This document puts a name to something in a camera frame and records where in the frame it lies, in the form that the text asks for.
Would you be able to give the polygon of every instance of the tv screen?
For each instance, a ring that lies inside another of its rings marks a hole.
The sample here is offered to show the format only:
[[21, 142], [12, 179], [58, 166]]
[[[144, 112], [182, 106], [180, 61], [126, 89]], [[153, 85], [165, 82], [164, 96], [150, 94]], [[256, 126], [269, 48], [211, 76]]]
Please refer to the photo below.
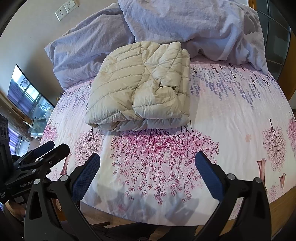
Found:
[[7, 97], [32, 120], [53, 110], [53, 105], [34, 88], [18, 65], [13, 71]]

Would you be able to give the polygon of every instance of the bed sheet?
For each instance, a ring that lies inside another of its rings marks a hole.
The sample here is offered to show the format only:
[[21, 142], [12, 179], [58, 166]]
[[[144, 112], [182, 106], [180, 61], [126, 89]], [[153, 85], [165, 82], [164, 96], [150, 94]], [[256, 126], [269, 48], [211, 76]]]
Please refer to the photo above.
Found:
[[198, 56], [191, 61], [188, 125], [119, 133], [85, 124], [91, 83], [65, 91], [41, 141], [71, 150], [52, 168], [52, 180], [69, 175], [93, 152], [100, 155], [101, 167], [83, 199], [90, 206], [138, 222], [205, 224], [218, 201], [194, 165], [201, 150], [225, 173], [245, 180], [260, 176], [269, 202], [296, 185], [296, 121], [271, 74]]

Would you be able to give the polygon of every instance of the electrical outlet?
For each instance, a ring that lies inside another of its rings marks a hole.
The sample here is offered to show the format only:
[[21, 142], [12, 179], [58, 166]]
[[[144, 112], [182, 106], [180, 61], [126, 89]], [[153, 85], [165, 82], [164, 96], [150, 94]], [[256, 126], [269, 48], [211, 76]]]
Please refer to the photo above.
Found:
[[61, 6], [56, 12], [55, 15], [57, 16], [58, 20], [61, 21], [66, 15], [67, 11], [64, 6]]

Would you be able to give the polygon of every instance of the light switch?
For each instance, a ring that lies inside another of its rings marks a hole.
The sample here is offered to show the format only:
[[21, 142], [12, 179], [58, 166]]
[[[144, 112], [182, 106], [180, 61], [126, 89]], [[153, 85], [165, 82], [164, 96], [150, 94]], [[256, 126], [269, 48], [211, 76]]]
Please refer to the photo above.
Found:
[[76, 3], [75, 0], [69, 0], [64, 3], [64, 7], [67, 11], [67, 13], [71, 12], [73, 9], [78, 7], [78, 4]]

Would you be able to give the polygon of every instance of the folded puffer jacket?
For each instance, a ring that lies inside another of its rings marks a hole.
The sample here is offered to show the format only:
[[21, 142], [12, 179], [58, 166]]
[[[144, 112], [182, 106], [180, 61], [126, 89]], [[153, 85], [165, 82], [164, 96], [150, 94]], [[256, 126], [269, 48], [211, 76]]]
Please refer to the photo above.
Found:
[[86, 123], [110, 131], [187, 124], [189, 68], [179, 42], [143, 41], [114, 50], [92, 83]]

